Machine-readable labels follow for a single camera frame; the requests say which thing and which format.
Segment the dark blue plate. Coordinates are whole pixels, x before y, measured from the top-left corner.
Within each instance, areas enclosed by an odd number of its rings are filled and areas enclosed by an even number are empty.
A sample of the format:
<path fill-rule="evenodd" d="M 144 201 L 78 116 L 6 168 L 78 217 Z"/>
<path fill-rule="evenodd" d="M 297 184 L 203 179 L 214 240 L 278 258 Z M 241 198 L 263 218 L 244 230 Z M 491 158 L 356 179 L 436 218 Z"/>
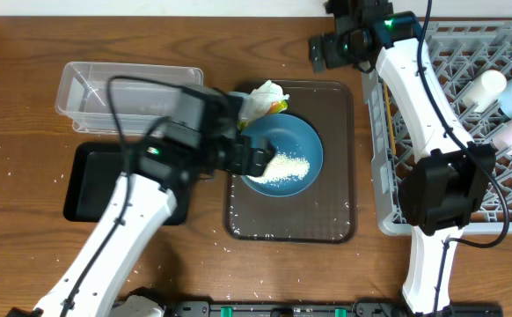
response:
<path fill-rule="evenodd" d="M 307 159 L 310 171 L 300 181 L 279 184 L 259 184 L 244 176 L 242 180 L 252 190 L 272 197 L 296 195 L 307 189 L 317 178 L 323 165 L 323 146 L 315 129 L 306 121 L 291 114 L 271 114 L 252 122 L 243 130 L 246 136 L 266 136 L 275 148 L 275 155 L 285 153 Z"/>

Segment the wooden chopstick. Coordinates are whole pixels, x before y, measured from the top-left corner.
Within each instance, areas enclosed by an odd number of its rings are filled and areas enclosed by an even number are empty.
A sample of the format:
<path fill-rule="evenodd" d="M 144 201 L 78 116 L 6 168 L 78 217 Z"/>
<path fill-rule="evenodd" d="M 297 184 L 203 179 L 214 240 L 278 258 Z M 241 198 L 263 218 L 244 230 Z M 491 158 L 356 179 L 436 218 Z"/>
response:
<path fill-rule="evenodd" d="M 393 131 L 393 124 L 392 124 L 392 115 L 391 115 L 391 99 L 389 96 L 389 89 L 385 82 L 383 82 L 383 88 L 384 88 L 384 104 L 386 109 L 386 117 L 387 117 L 387 126 L 389 131 L 389 138 L 391 142 L 391 153 L 392 155 L 396 154 L 396 143 L 395 143 L 395 136 Z"/>

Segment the white green cup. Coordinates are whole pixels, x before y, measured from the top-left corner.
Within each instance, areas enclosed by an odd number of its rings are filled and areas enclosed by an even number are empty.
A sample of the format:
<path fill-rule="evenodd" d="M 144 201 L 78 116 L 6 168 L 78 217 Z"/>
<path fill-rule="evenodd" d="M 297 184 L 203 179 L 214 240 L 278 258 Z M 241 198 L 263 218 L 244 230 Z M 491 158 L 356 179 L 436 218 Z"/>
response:
<path fill-rule="evenodd" d="M 506 77 L 498 70 L 486 70 L 478 76 L 461 99 L 475 113 L 485 112 L 507 87 Z"/>

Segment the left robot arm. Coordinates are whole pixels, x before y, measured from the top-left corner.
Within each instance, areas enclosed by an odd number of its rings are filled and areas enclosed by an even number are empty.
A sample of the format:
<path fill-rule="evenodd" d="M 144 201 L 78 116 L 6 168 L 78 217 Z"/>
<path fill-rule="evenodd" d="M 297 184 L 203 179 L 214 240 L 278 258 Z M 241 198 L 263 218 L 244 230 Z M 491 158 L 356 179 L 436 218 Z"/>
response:
<path fill-rule="evenodd" d="M 200 85 L 179 87 L 178 104 L 142 138 L 121 139 L 123 171 L 106 209 L 60 281 L 31 310 L 10 316 L 107 316 L 129 272 L 201 174 L 260 176 L 274 155 L 266 138 L 241 135 L 248 98 Z"/>

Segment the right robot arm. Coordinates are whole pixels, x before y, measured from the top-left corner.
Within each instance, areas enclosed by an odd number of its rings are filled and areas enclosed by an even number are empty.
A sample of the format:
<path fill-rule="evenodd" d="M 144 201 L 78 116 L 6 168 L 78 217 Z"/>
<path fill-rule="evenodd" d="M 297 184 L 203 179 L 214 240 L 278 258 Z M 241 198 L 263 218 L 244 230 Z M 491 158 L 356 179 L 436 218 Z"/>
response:
<path fill-rule="evenodd" d="M 482 204 L 494 149 L 474 143 L 452 111 L 428 56 L 428 25 L 389 1 L 327 0 L 335 30 L 309 39 L 316 72 L 351 65 L 388 86 L 412 141 L 415 165 L 400 182 L 399 207 L 411 225 L 409 270 L 401 290 L 412 316 L 451 312 L 455 247 Z"/>

